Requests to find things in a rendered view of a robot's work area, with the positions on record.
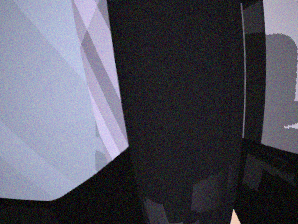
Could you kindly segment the white square tile with dark blue centre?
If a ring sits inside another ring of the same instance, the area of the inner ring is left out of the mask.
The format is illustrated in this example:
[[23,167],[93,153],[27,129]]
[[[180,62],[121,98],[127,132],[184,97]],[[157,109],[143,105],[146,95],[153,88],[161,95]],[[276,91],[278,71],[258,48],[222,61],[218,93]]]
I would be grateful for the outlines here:
[[241,224],[241,222],[239,222],[238,217],[237,217],[237,213],[234,212],[231,213],[231,222],[230,224]]

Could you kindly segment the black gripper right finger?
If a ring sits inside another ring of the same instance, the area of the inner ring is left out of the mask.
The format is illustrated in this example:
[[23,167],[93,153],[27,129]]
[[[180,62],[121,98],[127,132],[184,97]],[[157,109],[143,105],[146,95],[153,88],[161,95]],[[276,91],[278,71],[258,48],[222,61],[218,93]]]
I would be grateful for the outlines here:
[[242,137],[234,212],[241,224],[298,224],[298,153]]

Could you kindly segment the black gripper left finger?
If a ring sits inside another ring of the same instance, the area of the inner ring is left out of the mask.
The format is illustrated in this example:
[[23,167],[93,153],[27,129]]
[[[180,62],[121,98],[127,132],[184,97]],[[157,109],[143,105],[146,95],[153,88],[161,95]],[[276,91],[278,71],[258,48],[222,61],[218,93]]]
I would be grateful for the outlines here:
[[57,200],[0,197],[0,224],[144,224],[129,147]]

